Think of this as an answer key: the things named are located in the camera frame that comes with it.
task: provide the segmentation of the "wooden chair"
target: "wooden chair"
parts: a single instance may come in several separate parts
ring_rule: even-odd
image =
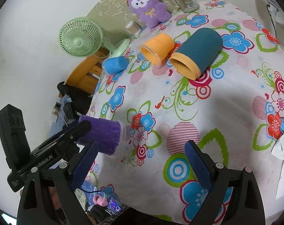
[[[101,47],[94,55],[87,57],[73,70],[66,85],[76,86],[92,95],[98,83],[92,74],[101,75],[102,62],[108,54],[109,51]]]

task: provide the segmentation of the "blue gripper pad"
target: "blue gripper pad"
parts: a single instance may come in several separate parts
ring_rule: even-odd
[[[97,154],[98,144],[96,141],[94,141],[90,145],[84,156],[81,158],[81,160],[78,162],[78,165],[72,173],[72,182],[70,185],[72,191],[75,191],[77,188],[80,188],[83,185],[83,182],[87,177],[87,173],[89,172],[95,158],[97,157]]]
[[[186,142],[186,144],[184,145],[184,154],[186,155],[186,158],[188,159],[201,187],[207,189],[207,191],[210,192],[213,187],[210,172],[204,162],[201,160],[196,150],[189,142]]]

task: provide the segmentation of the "pink earphones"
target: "pink earphones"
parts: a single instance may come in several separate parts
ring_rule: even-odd
[[[92,200],[95,204],[98,204],[100,206],[107,206],[109,204],[105,195],[104,195],[104,197],[102,197],[99,194],[94,195]]]

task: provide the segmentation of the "floral bedsheet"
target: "floral bedsheet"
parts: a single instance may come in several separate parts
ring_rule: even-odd
[[[126,143],[112,156],[99,153],[86,180],[122,203],[162,219],[188,224],[206,195],[183,154],[194,140],[215,162],[252,168],[266,217],[275,201],[281,161],[271,149],[284,133],[284,48],[258,21],[224,0],[172,18],[131,38],[128,68],[101,75],[89,116],[120,120]],[[197,29],[216,30],[223,50],[195,81],[179,74],[170,56]],[[137,46],[160,33],[175,42],[162,66],[149,66]],[[232,189],[219,214],[220,224]]]

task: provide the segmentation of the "fan grille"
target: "fan grille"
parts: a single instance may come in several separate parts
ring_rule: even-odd
[[[62,49],[75,57],[87,57],[97,52],[103,41],[101,27],[87,18],[76,18],[67,22],[60,30]]]

